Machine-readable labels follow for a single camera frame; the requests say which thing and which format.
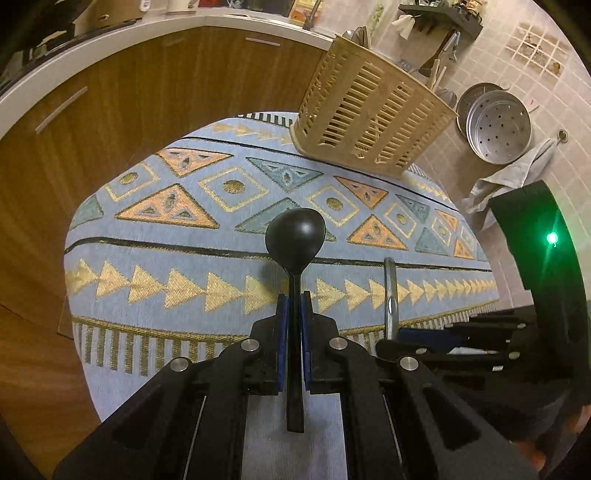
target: cabinet door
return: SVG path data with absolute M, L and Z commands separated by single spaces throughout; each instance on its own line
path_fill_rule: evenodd
M 77 207 L 143 157 L 132 49 L 75 75 L 0 142 L 0 304 L 57 328 L 65 297 L 64 239 Z
M 210 107 L 219 111 L 218 118 L 297 111 L 323 50 L 233 28 L 201 30 L 200 91 L 193 108 Z
M 199 65 L 202 28 L 154 38 L 138 50 L 138 97 L 146 155 L 150 155 L 191 131 L 207 108 L 192 106 L 202 89 Z

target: table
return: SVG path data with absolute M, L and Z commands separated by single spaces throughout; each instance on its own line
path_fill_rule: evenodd
M 295 118 L 215 122 L 80 205 L 64 267 L 76 349 L 102 420 L 175 356 L 213 358 L 274 313 L 287 276 L 264 233 L 286 209 L 325 218 L 303 288 L 316 312 L 371 352 L 384 336 L 386 257 L 397 263 L 402 325 L 442 329 L 493 308 L 491 267 L 435 182 L 416 166 L 397 180 L 305 158 L 291 143 Z M 249 402 L 243 478 L 344 478 L 338 398 L 305 402 L 305 436 L 284 431 L 281 396 Z

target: teal triangle pattern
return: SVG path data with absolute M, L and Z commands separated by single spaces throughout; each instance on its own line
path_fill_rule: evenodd
M 264 235 L 267 232 L 269 223 L 271 223 L 271 221 L 277 215 L 295 208 L 300 208 L 300 206 L 290 198 L 286 197 L 283 200 L 279 200 L 279 202 L 274 203 L 270 207 L 255 213 L 253 216 L 247 218 L 242 223 L 239 223 L 234 227 L 234 230 L 237 232 L 261 233 Z M 327 242 L 336 242 L 336 237 L 327 230 L 324 240 Z
M 480 246 L 478 241 L 476 241 L 476 259 L 479 262 L 487 262 L 488 261 L 486 259 L 486 255 L 484 254 L 484 250 L 482 249 L 482 247 Z
M 405 204 L 408 209 L 414 213 L 414 216 L 417 217 L 419 222 L 425 223 L 425 220 L 427 220 L 429 217 L 429 211 L 431 210 L 429 205 L 417 202 L 416 200 L 411 200 L 410 198 L 404 197 L 402 195 L 396 195 L 396 197 L 402 200 L 403 204 Z
M 246 158 L 267 177 L 277 183 L 287 193 L 301 187 L 304 183 L 323 175 L 322 172 L 309 168 L 294 167 L 287 163 L 263 160 L 261 158 Z
M 445 255 L 449 257 L 449 253 L 427 227 L 423 228 L 423 233 L 418 238 L 414 249 L 423 254 Z
M 70 224 L 70 230 L 73 230 L 79 225 L 92 220 L 98 220 L 103 218 L 103 209 L 100 208 L 99 201 L 96 199 L 96 195 L 88 197 L 82 205 L 78 207 L 78 210 L 74 214 L 72 223 Z

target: kitchen countertop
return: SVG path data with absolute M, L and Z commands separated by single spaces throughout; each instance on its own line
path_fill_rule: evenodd
M 332 43 L 326 35 L 291 25 L 284 17 L 260 12 L 203 8 L 188 15 L 147 15 L 132 25 L 75 44 L 15 82 L 0 97 L 0 138 L 45 95 L 97 61 L 152 38 L 205 26 L 274 35 L 322 50 L 328 50 Z

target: beige plastic basket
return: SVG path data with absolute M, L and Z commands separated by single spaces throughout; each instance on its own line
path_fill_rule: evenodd
M 337 36 L 316 67 L 291 139 L 307 157 L 400 177 L 455 119 L 418 80 Z

